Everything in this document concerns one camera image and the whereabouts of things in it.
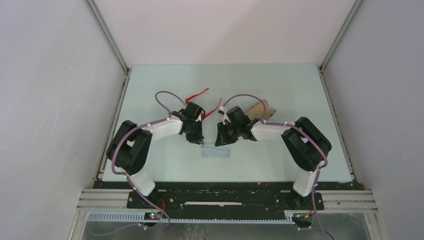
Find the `red cable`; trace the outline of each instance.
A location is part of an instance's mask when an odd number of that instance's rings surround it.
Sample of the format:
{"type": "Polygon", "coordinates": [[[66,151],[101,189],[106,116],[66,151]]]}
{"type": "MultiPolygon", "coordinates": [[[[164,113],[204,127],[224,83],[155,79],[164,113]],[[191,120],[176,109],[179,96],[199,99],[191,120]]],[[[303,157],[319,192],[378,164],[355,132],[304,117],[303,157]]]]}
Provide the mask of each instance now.
{"type": "Polygon", "coordinates": [[[158,201],[161,201],[163,204],[163,210],[165,210],[166,206],[165,206],[165,201],[163,198],[159,198],[158,201]]]}
{"type": "Polygon", "coordinates": [[[212,111],[210,111],[210,112],[208,112],[205,116],[204,116],[204,118],[203,119],[205,119],[205,118],[207,118],[207,117],[209,117],[209,115],[211,115],[213,112],[215,112],[217,109],[218,109],[218,107],[220,106],[220,104],[221,104],[221,101],[222,101],[223,99],[221,98],[220,100],[219,100],[219,102],[218,102],[218,105],[216,105],[216,107],[215,107],[215,109],[214,110],[212,110],[212,111]]]}
{"type": "MultiPolygon", "coordinates": [[[[185,99],[185,104],[189,104],[189,102],[190,102],[190,100],[192,100],[193,98],[195,98],[195,97],[197,97],[197,96],[199,96],[200,94],[203,94],[204,92],[206,92],[206,91],[208,91],[209,90],[209,87],[208,88],[206,88],[204,91],[202,91],[201,93],[198,93],[198,94],[195,94],[195,95],[193,95],[193,96],[191,96],[191,97],[189,97],[189,98],[186,98],[185,99]]],[[[202,120],[204,120],[204,119],[206,119],[207,117],[209,117],[209,115],[211,115],[213,112],[215,112],[217,109],[218,109],[218,107],[220,106],[220,104],[221,104],[221,101],[222,101],[223,99],[221,98],[220,100],[219,100],[219,103],[218,103],[218,105],[215,107],[215,109],[214,110],[212,110],[212,111],[210,111],[210,112],[208,112],[206,115],[204,115],[203,114],[203,112],[200,114],[201,115],[201,119],[202,120]]]]}
{"type": "Polygon", "coordinates": [[[190,100],[194,99],[195,97],[199,96],[200,94],[202,94],[202,93],[204,93],[204,92],[206,92],[206,91],[208,91],[208,90],[209,90],[209,87],[208,87],[208,88],[206,88],[206,89],[205,89],[204,91],[202,91],[201,93],[198,93],[198,94],[195,94],[195,95],[193,95],[193,96],[191,96],[191,97],[189,97],[189,98],[186,98],[186,99],[185,99],[185,104],[189,104],[190,100]]]}

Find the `metal frame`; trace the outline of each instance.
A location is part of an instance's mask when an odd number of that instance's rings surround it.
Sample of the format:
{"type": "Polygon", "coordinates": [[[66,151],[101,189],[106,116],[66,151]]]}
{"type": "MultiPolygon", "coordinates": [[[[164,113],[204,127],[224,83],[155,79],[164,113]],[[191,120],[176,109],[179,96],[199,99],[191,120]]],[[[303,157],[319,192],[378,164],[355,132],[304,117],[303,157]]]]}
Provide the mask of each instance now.
{"type": "MultiPolygon", "coordinates": [[[[118,122],[118,116],[121,111],[122,103],[124,100],[125,92],[128,87],[128,81],[130,79],[130,69],[124,61],[123,56],[121,55],[106,23],[100,14],[100,11],[95,4],[94,0],[84,0],[87,3],[87,7],[92,13],[94,19],[96,20],[102,34],[104,35],[108,45],[112,49],[116,58],[119,61],[123,71],[126,73],[126,76],[123,81],[122,89],[119,94],[116,106],[114,108],[114,114],[111,118],[110,129],[104,140],[104,147],[102,155],[99,159],[99,168],[97,170],[95,178],[101,178],[103,173],[103,167],[106,163],[105,151],[108,144],[110,143],[114,130],[118,122]]],[[[331,48],[329,49],[327,55],[325,56],[322,64],[318,67],[318,72],[321,78],[321,82],[328,100],[328,104],[331,109],[331,114],[336,124],[337,133],[339,135],[341,145],[343,148],[344,155],[348,161],[348,167],[352,175],[352,180],[354,182],[360,182],[361,177],[359,173],[355,171],[357,167],[352,161],[348,147],[346,146],[345,138],[342,133],[342,126],[338,119],[337,108],[333,102],[331,89],[329,88],[326,77],[325,69],[327,68],[330,60],[332,59],[336,49],[338,48],[343,36],[346,34],[349,26],[351,25],[353,19],[357,15],[362,3],[364,0],[356,0],[353,4],[346,20],[344,21],[337,37],[332,43],[331,48]]],[[[129,197],[130,189],[84,189],[81,193],[79,202],[76,207],[75,215],[70,226],[68,233],[68,240],[81,240],[84,235],[84,230],[86,227],[87,221],[93,220],[92,214],[104,214],[104,213],[113,213],[112,216],[102,221],[111,221],[111,222],[138,222],[139,218],[135,217],[134,219],[127,219],[125,216],[134,215],[140,216],[144,212],[150,212],[151,209],[128,209],[127,201],[129,197]]],[[[371,240],[385,240],[387,236],[385,234],[380,215],[378,213],[377,205],[375,203],[373,194],[370,190],[317,190],[318,193],[322,194],[322,199],[324,202],[324,210],[319,211],[320,213],[362,213],[364,214],[365,221],[368,227],[368,232],[370,234],[371,240]]],[[[286,210],[284,213],[288,216],[287,221],[275,222],[277,224],[291,223],[291,216],[293,214],[302,214],[308,211],[301,210],[286,210]]],[[[173,222],[181,223],[181,219],[173,219],[173,222]]],[[[195,219],[184,219],[187,223],[195,222],[195,219]]]]}
{"type": "Polygon", "coordinates": [[[331,91],[329,89],[329,86],[327,84],[326,76],[323,73],[323,71],[319,68],[318,68],[318,72],[319,72],[319,77],[321,78],[322,87],[324,88],[325,96],[327,97],[328,105],[329,105],[330,110],[331,110],[331,115],[332,115],[332,118],[334,120],[334,124],[335,124],[335,128],[337,130],[338,138],[340,139],[340,142],[341,142],[341,148],[343,150],[344,157],[346,158],[347,167],[349,168],[349,171],[350,171],[350,176],[352,177],[353,181],[356,180],[358,183],[360,183],[361,182],[361,176],[358,173],[358,171],[356,171],[356,169],[358,169],[358,168],[353,163],[351,155],[349,154],[347,143],[345,141],[345,137],[344,137],[343,132],[342,132],[342,126],[341,126],[340,121],[339,121],[338,111],[337,111],[336,105],[333,101],[332,94],[331,94],[331,91]]]}
{"type": "Polygon", "coordinates": [[[322,61],[321,66],[319,67],[321,70],[325,70],[333,58],[334,53],[336,52],[337,48],[339,47],[340,42],[342,41],[343,37],[345,36],[346,32],[349,29],[349,26],[351,25],[352,21],[355,19],[357,13],[359,12],[362,3],[364,3],[365,0],[355,0],[355,3],[353,4],[352,8],[350,9],[349,13],[347,14],[346,19],[343,22],[343,25],[341,26],[340,30],[337,33],[337,36],[335,37],[333,43],[331,44],[330,49],[327,52],[327,55],[324,57],[324,60],[322,61]]]}
{"type": "Polygon", "coordinates": [[[94,20],[96,21],[98,28],[101,31],[101,34],[103,34],[107,44],[109,45],[110,49],[112,50],[113,54],[118,60],[120,66],[122,67],[123,72],[127,74],[130,71],[130,69],[128,65],[125,63],[124,57],[122,56],[117,43],[112,37],[112,34],[109,31],[108,26],[106,25],[105,19],[100,13],[99,8],[97,7],[95,1],[94,0],[84,0],[84,1],[87,4],[88,10],[91,12],[94,20]]]}

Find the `white wall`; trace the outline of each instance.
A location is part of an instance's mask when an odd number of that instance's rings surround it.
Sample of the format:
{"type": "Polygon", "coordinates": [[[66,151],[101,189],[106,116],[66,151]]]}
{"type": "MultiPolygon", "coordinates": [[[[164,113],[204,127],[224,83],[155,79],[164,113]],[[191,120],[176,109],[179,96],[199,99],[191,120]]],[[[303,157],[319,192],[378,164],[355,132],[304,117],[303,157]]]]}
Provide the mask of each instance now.
{"type": "Polygon", "coordinates": [[[355,0],[97,0],[129,65],[321,64],[355,0]]]}
{"type": "Polygon", "coordinates": [[[1,239],[64,239],[123,72],[84,1],[0,5],[1,239]]]}
{"type": "Polygon", "coordinates": [[[326,74],[393,240],[422,239],[424,1],[366,1],[326,74]]]}

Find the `black mounting plate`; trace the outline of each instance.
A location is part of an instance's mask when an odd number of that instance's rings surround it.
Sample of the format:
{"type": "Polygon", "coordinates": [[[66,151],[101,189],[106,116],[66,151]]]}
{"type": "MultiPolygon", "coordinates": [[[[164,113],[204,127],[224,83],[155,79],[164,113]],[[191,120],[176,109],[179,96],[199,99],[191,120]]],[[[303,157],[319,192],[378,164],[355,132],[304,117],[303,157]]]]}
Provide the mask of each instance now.
{"type": "MultiPolygon", "coordinates": [[[[290,191],[293,189],[292,181],[272,182],[187,182],[187,181],[155,181],[156,189],[161,190],[226,190],[226,191],[290,191]]],[[[93,189],[132,189],[126,181],[102,181],[96,179],[93,189]]],[[[316,190],[366,190],[364,185],[356,180],[351,182],[319,181],[316,190]]]]}
{"type": "MultiPolygon", "coordinates": [[[[166,190],[149,195],[149,200],[163,208],[173,219],[199,220],[285,220],[284,210],[312,209],[312,203],[295,209],[290,202],[289,192],[246,191],[246,190],[166,190]],[[187,202],[208,202],[215,205],[186,204],[187,202]],[[219,203],[238,205],[218,205],[219,203]]],[[[320,193],[315,193],[318,210],[324,209],[320,193]]],[[[128,209],[152,209],[135,191],[129,193],[128,209]]]]}

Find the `purple cable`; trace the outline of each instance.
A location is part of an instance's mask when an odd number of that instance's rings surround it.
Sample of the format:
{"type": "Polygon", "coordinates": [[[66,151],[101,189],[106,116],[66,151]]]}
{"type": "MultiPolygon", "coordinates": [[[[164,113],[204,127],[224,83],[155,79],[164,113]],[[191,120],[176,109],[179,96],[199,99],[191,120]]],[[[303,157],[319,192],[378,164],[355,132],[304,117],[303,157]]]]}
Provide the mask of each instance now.
{"type": "Polygon", "coordinates": [[[158,99],[158,95],[164,93],[164,94],[171,94],[172,96],[176,97],[178,100],[180,100],[182,102],[182,104],[184,104],[184,106],[187,106],[187,104],[179,97],[177,96],[175,93],[170,92],[170,91],[158,91],[156,92],[156,94],[154,95],[154,98],[156,99],[156,102],[161,105],[164,109],[166,109],[168,111],[168,118],[171,117],[172,113],[171,110],[169,108],[167,108],[167,106],[165,106],[161,101],[159,101],[158,99]]]}
{"type": "Polygon", "coordinates": [[[128,224],[128,225],[122,226],[122,227],[120,227],[118,229],[115,229],[113,231],[106,232],[106,233],[95,233],[95,232],[92,231],[92,228],[91,227],[89,227],[87,229],[87,231],[88,231],[89,234],[91,234],[93,236],[96,236],[96,237],[105,237],[105,236],[109,236],[109,235],[112,235],[114,233],[117,233],[117,232],[119,232],[121,230],[124,230],[126,228],[135,227],[135,226],[138,226],[138,225],[139,225],[138,223],[132,223],[132,224],[128,224]]]}
{"type": "MultiPolygon", "coordinates": [[[[162,118],[156,121],[152,121],[150,124],[158,124],[158,123],[162,123],[165,122],[167,119],[166,118],[162,118]]],[[[118,156],[118,152],[121,149],[122,145],[127,141],[127,139],[130,137],[131,134],[133,134],[135,131],[144,128],[148,125],[148,123],[145,123],[143,125],[139,125],[134,127],[133,129],[131,129],[129,132],[127,132],[123,138],[119,141],[118,145],[116,146],[115,151],[113,152],[113,156],[112,156],[112,172],[116,175],[127,175],[125,172],[119,172],[116,171],[115,169],[115,161],[117,160],[117,156],[118,156]]]]}
{"type": "MultiPolygon", "coordinates": [[[[299,231],[305,231],[305,230],[312,230],[312,229],[315,229],[315,230],[319,230],[319,231],[321,231],[321,229],[319,228],[319,227],[315,227],[315,226],[312,226],[312,227],[299,227],[296,223],[294,224],[294,226],[299,230],[299,231]]],[[[325,230],[325,233],[326,234],[328,234],[329,236],[331,236],[331,234],[327,231],[327,230],[325,230]]]]}
{"type": "MultiPolygon", "coordinates": [[[[314,140],[312,140],[312,138],[310,136],[308,136],[304,131],[302,131],[297,126],[290,124],[290,123],[280,123],[280,122],[266,122],[266,125],[279,125],[279,126],[283,126],[283,127],[287,126],[287,127],[290,127],[292,129],[298,131],[302,136],[304,136],[316,148],[316,150],[319,152],[322,159],[324,160],[324,165],[318,167],[318,171],[316,173],[315,180],[313,181],[313,187],[312,187],[312,191],[311,191],[311,193],[312,193],[312,206],[313,206],[313,210],[315,211],[316,221],[318,222],[319,229],[322,231],[322,233],[324,234],[324,236],[326,238],[328,238],[330,240],[334,240],[334,237],[324,229],[323,224],[321,223],[320,217],[318,216],[317,206],[315,204],[315,189],[316,189],[316,186],[317,186],[317,183],[318,183],[318,178],[320,177],[321,169],[325,168],[329,163],[327,156],[324,154],[323,150],[321,150],[321,148],[318,146],[318,144],[314,140]]],[[[301,230],[309,230],[309,227],[301,228],[301,230]]]]}
{"type": "Polygon", "coordinates": [[[310,136],[308,136],[304,131],[302,131],[297,126],[290,124],[290,123],[268,122],[268,121],[265,124],[266,125],[278,125],[278,126],[283,126],[283,127],[287,126],[287,127],[290,127],[292,129],[298,131],[303,137],[305,137],[315,147],[315,149],[321,155],[322,159],[324,159],[324,165],[319,166],[318,170],[321,170],[321,169],[327,167],[327,165],[329,164],[329,161],[328,161],[326,155],[324,154],[323,150],[321,150],[321,148],[318,146],[318,144],[314,140],[312,140],[312,138],[310,136]]]}
{"type": "MultiPolygon", "coordinates": [[[[184,104],[185,106],[187,106],[187,104],[179,97],[179,96],[177,96],[175,93],[173,93],[173,92],[170,92],[170,91],[158,91],[155,95],[154,95],[154,98],[156,99],[156,101],[157,101],[157,103],[159,104],[159,105],[161,105],[164,109],[166,109],[167,111],[168,111],[168,117],[167,118],[170,118],[171,116],[172,116],[172,112],[171,112],[171,110],[169,109],[169,108],[167,108],[167,106],[165,106],[161,101],[159,101],[159,99],[158,99],[158,95],[159,94],[161,94],[161,93],[165,93],[165,94],[170,94],[170,95],[172,95],[172,96],[174,96],[174,97],[176,97],[178,100],[180,100],[180,102],[182,102],[182,104],[184,104]]],[[[162,123],[162,122],[165,122],[165,121],[167,121],[168,119],[167,118],[162,118],[162,119],[159,119],[159,120],[156,120],[156,121],[152,121],[150,124],[158,124],[158,123],[162,123]]],[[[127,173],[125,173],[125,172],[119,172],[119,171],[116,171],[116,169],[115,169],[115,162],[116,162],[116,160],[117,160],[117,156],[118,156],[118,152],[119,152],[119,150],[121,149],[121,147],[122,147],[122,145],[127,141],[127,139],[131,136],[131,134],[133,134],[135,131],[137,131],[137,130],[139,130],[139,129],[142,129],[142,128],[144,128],[144,127],[146,127],[146,126],[148,126],[148,124],[149,123],[145,123],[145,124],[142,124],[142,125],[138,125],[138,126],[136,126],[136,127],[134,127],[133,129],[131,129],[129,132],[127,132],[124,136],[123,136],[123,138],[119,141],[119,143],[118,143],[118,145],[116,146],[116,149],[115,149],[115,151],[113,152],[113,156],[112,156],[112,172],[114,173],[114,174],[116,174],[116,175],[124,175],[124,176],[127,176],[127,173]]],[[[135,184],[133,183],[133,181],[129,178],[129,177],[126,177],[126,179],[127,179],[127,181],[128,181],[128,183],[129,183],[129,185],[131,185],[131,187],[132,187],[132,189],[134,189],[136,192],[137,192],[137,194],[138,195],[140,195],[140,197],[144,200],[144,201],[146,201],[148,204],[150,204],[152,207],[154,207],[155,209],[157,209],[158,211],[160,211],[161,213],[163,213],[163,215],[165,215],[165,217],[168,219],[168,222],[166,223],[166,225],[164,225],[164,226],[159,226],[159,227],[152,227],[152,226],[146,226],[146,225],[143,225],[143,224],[141,224],[141,223],[132,223],[132,224],[128,224],[128,225],[125,225],[125,226],[122,226],[122,227],[120,227],[120,228],[118,228],[118,229],[116,229],[116,230],[113,230],[113,231],[111,231],[111,232],[107,232],[107,233],[94,233],[92,230],[91,230],[91,228],[89,228],[88,229],[88,232],[91,234],[91,235],[93,235],[93,236],[97,236],[97,237],[104,237],[104,236],[108,236],[108,235],[112,235],[112,234],[114,234],[114,233],[117,233],[117,232],[119,232],[119,231],[121,231],[121,230],[123,230],[123,229],[126,229],[126,228],[129,228],[129,227],[134,227],[134,226],[143,226],[143,227],[145,227],[145,228],[149,228],[149,229],[164,229],[164,228],[166,228],[166,227],[168,227],[170,224],[171,224],[171,218],[170,218],[170,216],[163,210],[163,209],[161,209],[160,207],[158,207],[158,206],[156,206],[153,202],[151,202],[151,201],[149,201],[148,199],[147,199],[147,197],[145,197],[141,192],[140,192],[140,190],[138,189],[138,188],[136,188],[136,186],[135,186],[135,184]]]]}
{"type": "Polygon", "coordinates": [[[265,124],[264,117],[265,117],[265,113],[267,112],[267,107],[265,106],[264,101],[262,101],[259,97],[255,96],[255,95],[247,94],[247,93],[237,94],[237,95],[234,95],[234,96],[230,97],[226,102],[224,102],[224,104],[222,106],[225,107],[227,105],[227,103],[229,101],[231,101],[233,98],[241,97],[241,96],[252,97],[252,98],[258,100],[262,104],[262,106],[263,106],[263,113],[262,113],[262,116],[260,117],[260,122],[263,123],[263,124],[265,124]]]}

